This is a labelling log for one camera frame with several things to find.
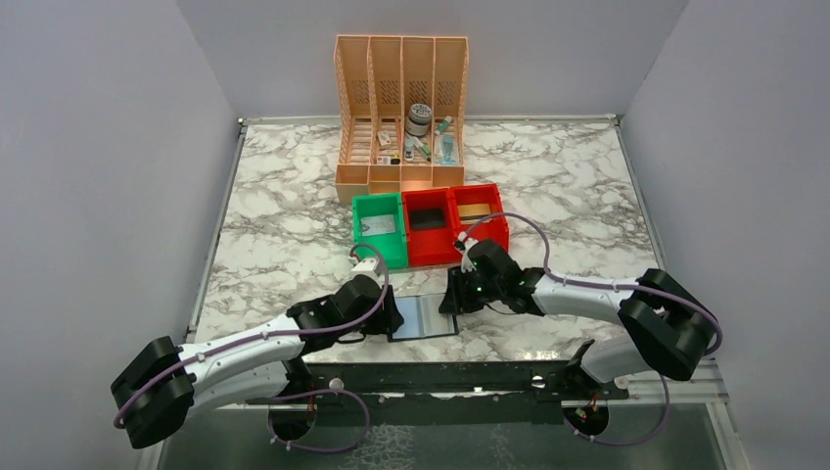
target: wire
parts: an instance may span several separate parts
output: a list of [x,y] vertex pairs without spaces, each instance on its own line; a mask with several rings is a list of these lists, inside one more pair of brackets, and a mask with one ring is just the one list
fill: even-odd
[[519,314],[519,313],[515,313],[515,312],[514,312],[514,313],[507,313],[506,311],[499,311],[499,310],[496,310],[495,308],[493,308],[492,306],[490,306],[490,304],[484,304],[484,306],[486,306],[487,308],[489,308],[489,309],[493,310],[494,312],[498,313],[499,315],[504,315],[504,316],[513,316],[513,315],[518,315],[518,314]]
[[[495,213],[485,215],[484,217],[482,217],[478,221],[476,221],[476,223],[471,225],[470,228],[468,228],[467,230],[464,231],[464,234],[466,236],[464,237],[464,240],[461,240],[461,242],[463,243],[464,241],[466,241],[467,238],[470,236],[470,234],[473,233],[473,230],[476,229],[476,227],[478,227],[482,223],[490,220],[491,218],[500,217],[500,216],[515,217],[515,218],[527,223],[528,225],[530,225],[530,227],[532,227],[533,230],[535,230],[539,234],[539,236],[542,239],[542,243],[544,243],[544,247],[545,247],[544,259],[542,260],[542,268],[544,269],[545,274],[556,282],[560,282],[560,283],[563,283],[563,284],[566,283],[565,276],[564,275],[557,275],[556,273],[554,273],[551,270],[550,266],[548,265],[548,262],[550,261],[550,240],[548,240],[547,235],[545,235],[545,233],[544,233],[544,230],[542,230],[542,228],[536,222],[532,221],[531,219],[529,219],[529,218],[527,218],[523,215],[520,215],[520,214],[517,214],[517,213],[514,213],[514,212],[495,212]],[[663,291],[658,290],[658,289],[653,289],[653,288],[646,287],[646,286],[640,286],[639,284],[616,284],[615,285],[615,284],[604,284],[604,283],[599,283],[599,282],[582,281],[582,280],[578,280],[578,279],[568,279],[567,283],[571,284],[571,285],[575,285],[575,286],[579,286],[579,287],[587,287],[587,288],[591,288],[591,289],[615,290],[615,291],[617,291],[617,290],[640,291],[640,292],[645,292],[647,294],[651,294],[653,296],[668,299],[670,301],[676,302],[676,303],[681,304],[683,306],[687,306],[687,307],[695,310],[696,312],[700,313],[701,315],[703,315],[703,317],[706,318],[707,321],[709,321],[712,324],[712,327],[715,329],[715,342],[706,350],[706,354],[714,353],[715,351],[717,351],[720,348],[720,345],[723,343],[723,331],[720,329],[720,324],[717,322],[717,318],[714,315],[712,315],[705,308],[703,308],[700,305],[697,305],[693,302],[689,302],[686,299],[683,299],[682,297],[676,296],[674,294],[670,294],[668,292],[663,292]],[[575,428],[576,434],[578,436],[580,436],[584,439],[588,439],[588,440],[590,440],[594,443],[602,444],[602,445],[605,445],[605,446],[614,446],[614,447],[636,446],[638,444],[642,444],[642,443],[645,443],[645,442],[651,440],[652,438],[654,438],[655,436],[660,434],[666,428],[666,425],[669,423],[669,415],[671,414],[671,407],[670,407],[671,406],[671,400],[670,400],[670,397],[669,397],[669,384],[666,383],[666,379],[662,375],[660,376],[660,380],[661,380],[661,382],[663,382],[663,390],[666,393],[666,407],[663,410],[663,418],[661,418],[660,423],[649,434],[643,436],[642,438],[636,439],[634,441],[628,441],[628,442],[606,441],[606,440],[603,440],[603,439],[598,439],[598,438],[595,438],[595,437],[586,436],[583,433],[577,431],[576,428]],[[572,428],[574,427],[568,420],[566,420],[566,422],[569,425],[571,425]]]
[[655,436],[663,432],[666,428],[666,425],[669,423],[669,415],[671,414],[671,399],[669,398],[669,384],[666,383],[666,378],[662,375],[660,376],[660,381],[663,383],[663,391],[666,394],[666,406],[663,408],[663,417],[660,418],[660,422],[654,429],[651,430],[650,433],[643,436],[642,438],[635,439],[633,441],[608,441],[606,439],[597,438],[596,436],[588,436],[583,432],[579,431],[571,421],[565,420],[565,423],[568,426],[571,426],[571,429],[574,430],[575,434],[583,439],[591,441],[595,444],[601,444],[603,446],[611,446],[611,447],[627,447],[627,446],[637,446],[639,444],[643,444],[645,442],[651,441],[654,439]]
[[536,232],[538,232],[539,236],[542,238],[542,242],[544,243],[544,247],[545,247],[545,254],[544,254],[544,260],[542,261],[542,268],[544,269],[545,274],[547,274],[547,276],[550,277],[551,279],[553,279],[554,281],[560,282],[560,283],[563,283],[563,284],[565,284],[567,282],[568,284],[571,284],[571,285],[574,285],[574,286],[587,287],[587,288],[591,288],[591,289],[601,289],[601,290],[606,290],[606,291],[607,290],[640,291],[640,292],[644,292],[646,294],[651,294],[653,296],[668,299],[672,302],[676,302],[678,304],[681,304],[683,306],[686,306],[688,308],[691,308],[691,309],[697,311],[698,313],[703,315],[703,317],[706,318],[707,321],[709,321],[712,324],[712,327],[715,329],[715,342],[706,350],[706,354],[714,353],[715,351],[717,351],[720,348],[720,345],[723,343],[723,331],[720,329],[720,324],[717,322],[717,318],[715,318],[714,315],[712,315],[708,310],[701,307],[700,305],[697,305],[693,302],[689,302],[686,299],[683,299],[682,297],[676,296],[675,294],[671,294],[671,293],[668,293],[668,292],[663,292],[659,289],[653,289],[651,287],[641,286],[639,284],[605,284],[605,283],[600,283],[600,282],[583,281],[583,280],[578,280],[578,279],[567,279],[566,280],[565,275],[559,275],[559,274],[555,273],[548,266],[548,261],[550,260],[550,240],[548,240],[547,235],[545,235],[542,228],[536,222],[530,220],[529,218],[527,218],[523,215],[519,215],[519,214],[513,213],[513,212],[495,212],[495,213],[485,215],[484,217],[482,217],[478,221],[476,221],[476,223],[471,225],[470,228],[468,228],[467,230],[464,231],[464,234],[466,236],[464,237],[464,240],[461,240],[461,242],[463,243],[464,241],[466,241],[467,237],[469,237],[470,234],[473,233],[473,230],[475,230],[476,227],[478,227],[482,223],[490,220],[491,218],[500,217],[500,216],[515,217],[515,218],[527,223]]
[[357,439],[355,439],[353,442],[351,442],[350,444],[348,444],[346,446],[340,446],[340,447],[305,446],[305,445],[302,445],[302,444],[295,444],[293,441],[283,441],[282,439],[279,438],[279,436],[277,436],[276,431],[274,431],[274,422],[271,419],[271,417],[269,416],[268,417],[268,432],[271,433],[271,443],[273,444],[273,443],[276,442],[276,443],[280,443],[282,445],[285,445],[286,449],[288,449],[288,450],[290,450],[292,448],[301,448],[302,450],[309,450],[311,452],[319,452],[319,453],[346,452],[348,450],[352,450],[353,448],[359,446],[360,443],[366,438],[366,435],[369,434],[369,429],[372,426],[372,422],[371,422],[371,416],[369,415],[369,407],[366,406],[366,402],[363,401],[363,399],[361,399],[358,394],[355,394],[355,393],[350,392],[348,390],[323,389],[323,390],[313,390],[311,392],[305,392],[305,393],[302,393],[302,394],[288,395],[286,397],[274,397],[274,398],[272,398],[272,400],[277,400],[277,401],[296,400],[296,399],[304,399],[305,397],[314,397],[314,396],[317,396],[317,395],[330,395],[330,394],[334,394],[334,395],[343,394],[343,395],[346,395],[348,397],[351,397],[352,399],[357,401],[357,404],[359,404],[361,408],[363,408],[363,417],[364,417],[363,433]]
[[360,338],[354,338],[354,339],[351,339],[351,340],[342,340],[342,339],[338,338],[337,340],[335,340],[335,343],[337,343],[339,345],[356,345],[357,343],[363,343],[363,341],[365,339],[366,339],[366,335],[363,335]]
[[[355,250],[357,250],[358,248],[361,248],[361,247],[362,248],[368,248],[369,250],[374,252],[375,256],[378,257],[378,264],[384,270],[384,287],[383,287],[383,289],[381,289],[381,296],[378,298],[378,300],[375,302],[375,304],[372,305],[371,308],[369,308],[369,310],[366,313],[364,313],[363,315],[361,315],[358,318],[355,318],[354,320],[351,320],[348,323],[344,323],[344,324],[338,325],[338,326],[329,326],[329,327],[326,327],[326,328],[310,328],[310,329],[307,329],[307,330],[272,330],[272,331],[264,332],[264,334],[261,333],[261,332],[256,333],[256,334],[251,334],[250,336],[246,336],[246,337],[240,338],[238,340],[234,340],[234,341],[232,341],[230,343],[227,343],[225,345],[213,348],[212,350],[207,350],[205,352],[202,352],[201,355],[203,355],[204,357],[211,357],[212,355],[216,355],[216,354],[219,354],[219,353],[224,353],[228,350],[232,350],[232,349],[234,349],[238,346],[250,343],[252,341],[257,341],[257,340],[268,341],[268,339],[270,337],[274,337],[274,336],[293,336],[293,335],[312,336],[312,335],[326,335],[326,334],[329,334],[329,333],[336,333],[338,331],[347,330],[347,329],[351,328],[352,326],[359,325],[360,323],[363,323],[364,321],[366,321],[370,316],[372,316],[376,311],[378,311],[378,308],[381,307],[381,304],[384,302],[384,298],[387,295],[387,289],[389,288],[390,282],[389,282],[389,269],[387,268],[386,261],[384,260],[384,256],[381,255],[381,252],[378,251],[377,248],[375,248],[372,245],[369,245],[367,243],[355,243],[354,245],[351,246],[351,250],[348,252],[349,255],[353,256]],[[173,372],[175,372],[179,369],[182,369],[184,367],[187,367],[188,365],[196,362],[198,359],[199,359],[199,357],[195,356],[195,355],[192,356],[192,357],[188,357],[186,359],[181,359],[178,362],[176,362],[176,363],[170,365],[169,367],[167,367],[165,370],[160,372],[158,375],[156,375],[152,379],[148,380],[146,384],[144,384],[140,389],[138,389],[134,394],[132,394],[132,396],[129,399],[127,399],[127,401],[124,402],[124,404],[121,406],[121,408],[118,409],[118,413],[115,414],[115,419],[113,420],[113,426],[115,426],[118,429],[124,429],[124,421],[123,421],[124,415],[126,414],[126,412],[130,409],[130,407],[139,398],[141,398],[144,394],[146,394],[148,390],[152,389],[162,379],[164,379],[166,377],[169,377],[170,374],[172,374]]]

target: gray wall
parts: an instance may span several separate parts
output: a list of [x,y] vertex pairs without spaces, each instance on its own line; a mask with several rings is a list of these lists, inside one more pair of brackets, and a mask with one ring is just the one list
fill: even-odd
[[468,35],[468,114],[622,113],[687,0],[178,0],[245,117],[336,115],[338,33]]
[[121,3],[0,3],[3,468],[134,464],[109,385],[183,333],[229,171],[236,116],[175,3]]
[[830,4],[691,0],[623,121],[753,468],[826,468]]

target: marble table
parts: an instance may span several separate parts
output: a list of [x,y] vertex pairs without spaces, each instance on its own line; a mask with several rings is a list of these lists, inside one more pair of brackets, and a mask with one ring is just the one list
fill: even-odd
[[[471,122],[464,128],[467,184],[496,183],[504,209],[539,222],[551,266],[620,278],[657,265],[616,130],[610,122]],[[288,306],[335,292],[347,279],[351,207],[338,203],[340,127],[248,129],[195,341],[235,333]],[[510,254],[539,266],[542,244],[511,219]],[[446,270],[392,275],[397,296],[443,293]],[[460,334],[388,343],[370,337],[306,357],[329,361],[458,361],[568,358],[584,340],[623,332],[569,315],[539,318],[491,310],[461,315]]]

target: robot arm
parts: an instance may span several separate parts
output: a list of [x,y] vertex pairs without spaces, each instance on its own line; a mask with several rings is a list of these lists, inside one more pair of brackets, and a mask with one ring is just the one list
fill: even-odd
[[584,393],[651,369],[688,380],[715,336],[715,326],[689,307],[702,305],[660,269],[637,279],[551,276],[539,267],[521,269],[491,240],[468,239],[464,258],[462,266],[448,271],[442,313],[472,313],[499,301],[517,313],[584,316],[625,328],[627,336],[588,341],[572,358],[562,385],[576,384]]
[[[334,295],[293,305],[285,315],[220,340],[176,347],[169,337],[156,339],[110,386],[121,410],[115,424],[142,448],[169,437],[197,412],[292,393],[293,383],[308,379],[302,355],[330,348],[351,332],[388,333],[402,324],[392,287],[379,304],[382,293],[374,279],[358,274]],[[359,321],[375,305],[380,308]]]
[[[371,267],[362,272],[377,275],[380,264],[364,261]],[[442,313],[472,313],[500,301],[517,313],[574,314],[626,329],[628,336],[591,340],[579,348],[565,373],[557,374],[559,383],[552,384],[570,395],[590,397],[617,376],[648,369],[688,380],[715,335],[714,326],[694,309],[622,288],[636,283],[700,305],[658,269],[638,279],[608,281],[621,288],[600,291],[583,286],[597,279],[560,275],[557,280],[542,268],[522,270],[491,240],[471,244],[464,261],[464,269],[448,269]],[[361,272],[361,264],[353,272]],[[357,274],[336,294],[293,305],[251,330],[179,347],[169,337],[154,340],[111,385],[119,407],[116,426],[126,429],[133,447],[142,448],[169,437],[202,410],[307,392],[310,373],[303,355],[330,348],[350,332],[388,333],[402,324],[391,286],[379,303],[382,293],[374,279]],[[381,307],[368,316],[375,306]]]

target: green plastic box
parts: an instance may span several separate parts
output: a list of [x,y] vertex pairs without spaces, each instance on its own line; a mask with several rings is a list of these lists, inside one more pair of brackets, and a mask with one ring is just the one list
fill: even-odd
[[[351,200],[351,208],[354,243],[368,243],[380,250],[389,269],[409,266],[400,193],[356,196]],[[357,249],[357,255],[361,259],[373,256],[365,248]]]

